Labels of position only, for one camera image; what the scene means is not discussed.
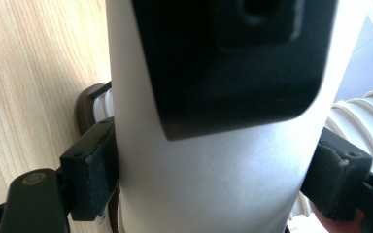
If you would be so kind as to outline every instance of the wooden table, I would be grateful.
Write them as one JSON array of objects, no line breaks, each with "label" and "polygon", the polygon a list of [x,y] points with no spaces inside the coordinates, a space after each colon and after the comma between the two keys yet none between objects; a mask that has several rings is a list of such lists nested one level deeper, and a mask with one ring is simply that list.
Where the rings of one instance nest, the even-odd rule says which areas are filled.
[{"label": "wooden table", "polygon": [[[82,90],[110,79],[104,0],[0,0],[0,204],[17,176],[59,166]],[[110,232],[100,221],[73,232]]]}]

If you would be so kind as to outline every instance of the wood grain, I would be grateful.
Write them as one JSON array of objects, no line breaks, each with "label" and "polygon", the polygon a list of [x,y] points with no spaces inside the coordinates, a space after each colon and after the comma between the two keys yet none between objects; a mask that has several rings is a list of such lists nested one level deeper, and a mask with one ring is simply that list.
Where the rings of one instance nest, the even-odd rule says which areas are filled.
[{"label": "wood grain", "polygon": [[59,166],[79,138],[78,95],[109,79],[104,0],[0,0],[0,203],[15,177]]}]

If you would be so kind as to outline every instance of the wooden surface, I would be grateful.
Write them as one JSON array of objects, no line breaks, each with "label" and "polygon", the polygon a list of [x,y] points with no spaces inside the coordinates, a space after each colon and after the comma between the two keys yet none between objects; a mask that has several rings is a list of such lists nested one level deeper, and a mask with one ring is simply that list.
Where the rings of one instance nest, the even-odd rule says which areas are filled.
[{"label": "wooden surface", "polygon": [[59,166],[79,138],[78,95],[109,79],[104,0],[0,0],[0,203],[15,177]]}]

